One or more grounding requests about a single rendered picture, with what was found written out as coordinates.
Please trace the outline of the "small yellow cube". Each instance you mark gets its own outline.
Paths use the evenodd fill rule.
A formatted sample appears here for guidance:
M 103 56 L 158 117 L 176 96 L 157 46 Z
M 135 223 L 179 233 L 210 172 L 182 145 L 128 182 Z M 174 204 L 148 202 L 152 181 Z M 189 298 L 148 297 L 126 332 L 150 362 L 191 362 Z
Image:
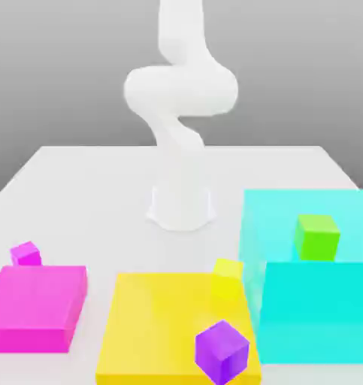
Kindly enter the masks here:
M 243 272 L 241 261 L 218 258 L 212 273 L 213 295 L 227 300 L 239 299 L 244 294 Z

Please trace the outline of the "small green cube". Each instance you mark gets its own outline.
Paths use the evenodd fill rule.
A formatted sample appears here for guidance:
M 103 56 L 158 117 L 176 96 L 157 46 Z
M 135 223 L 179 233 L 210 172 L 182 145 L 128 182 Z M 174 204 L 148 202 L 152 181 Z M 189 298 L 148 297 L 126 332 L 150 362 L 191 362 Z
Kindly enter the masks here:
M 304 261 L 334 261 L 340 240 L 340 230 L 330 215 L 299 214 L 294 245 Z

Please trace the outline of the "small purple cube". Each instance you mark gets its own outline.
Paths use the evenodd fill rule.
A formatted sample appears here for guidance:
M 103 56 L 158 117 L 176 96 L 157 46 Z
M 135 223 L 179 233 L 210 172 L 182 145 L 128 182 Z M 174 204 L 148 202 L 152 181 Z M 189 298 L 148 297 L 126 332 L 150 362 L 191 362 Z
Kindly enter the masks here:
M 225 320 L 195 337 L 195 363 L 215 385 L 226 385 L 248 366 L 250 342 Z

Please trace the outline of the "small magenta cube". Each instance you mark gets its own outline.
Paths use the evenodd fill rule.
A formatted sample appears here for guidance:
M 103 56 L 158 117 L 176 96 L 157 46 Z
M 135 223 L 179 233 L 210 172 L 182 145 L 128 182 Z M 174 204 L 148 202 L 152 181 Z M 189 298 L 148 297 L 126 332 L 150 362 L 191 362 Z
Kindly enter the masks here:
M 31 241 L 12 247 L 10 253 L 13 265 L 42 264 L 40 251 Z

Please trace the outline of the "large yellow box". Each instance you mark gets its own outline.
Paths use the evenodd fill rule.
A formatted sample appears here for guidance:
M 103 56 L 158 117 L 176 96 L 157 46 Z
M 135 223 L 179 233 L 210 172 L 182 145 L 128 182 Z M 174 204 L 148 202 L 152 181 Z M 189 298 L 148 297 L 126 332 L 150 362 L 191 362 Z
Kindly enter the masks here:
M 195 337 L 220 320 L 249 342 L 247 368 L 227 385 L 261 385 L 245 293 L 212 293 L 212 273 L 120 273 L 95 371 L 96 385 L 213 385 L 195 363 Z

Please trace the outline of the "large cyan box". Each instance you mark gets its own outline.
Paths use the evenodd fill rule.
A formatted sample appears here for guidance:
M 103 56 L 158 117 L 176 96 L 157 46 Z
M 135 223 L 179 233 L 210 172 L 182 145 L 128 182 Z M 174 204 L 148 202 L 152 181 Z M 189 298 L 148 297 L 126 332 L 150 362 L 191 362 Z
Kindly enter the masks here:
M 340 231 L 331 261 L 303 260 L 302 214 Z M 239 259 L 264 364 L 363 364 L 363 189 L 248 189 Z

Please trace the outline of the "large magenta box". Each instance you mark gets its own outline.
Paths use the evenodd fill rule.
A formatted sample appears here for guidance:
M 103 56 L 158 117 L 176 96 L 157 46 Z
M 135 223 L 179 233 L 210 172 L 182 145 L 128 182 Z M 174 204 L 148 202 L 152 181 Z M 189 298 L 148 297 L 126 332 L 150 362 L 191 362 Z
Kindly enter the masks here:
M 88 289 L 83 265 L 0 271 L 0 353 L 67 353 Z

